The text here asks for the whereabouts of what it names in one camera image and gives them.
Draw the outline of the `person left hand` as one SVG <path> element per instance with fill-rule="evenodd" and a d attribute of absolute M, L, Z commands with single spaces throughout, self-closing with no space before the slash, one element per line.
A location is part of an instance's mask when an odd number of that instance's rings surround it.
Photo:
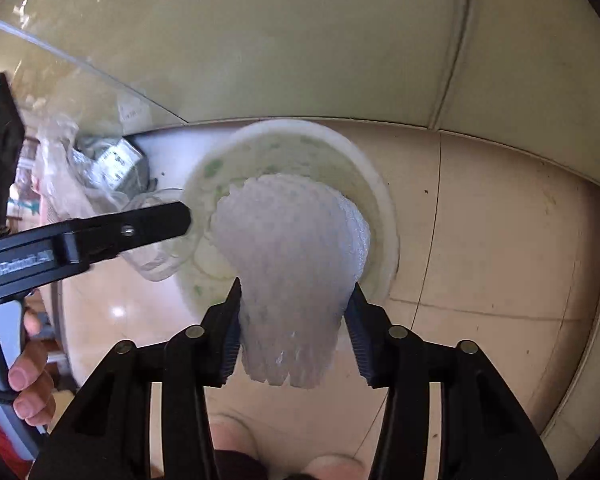
<path fill-rule="evenodd" d="M 53 379 L 45 370 L 47 350 L 36 339 L 42 323 L 31 309 L 24 311 L 22 322 L 29 339 L 8 372 L 10 388 L 18 393 L 12 407 L 29 426 L 44 426 L 52 421 L 56 404 Z"/>

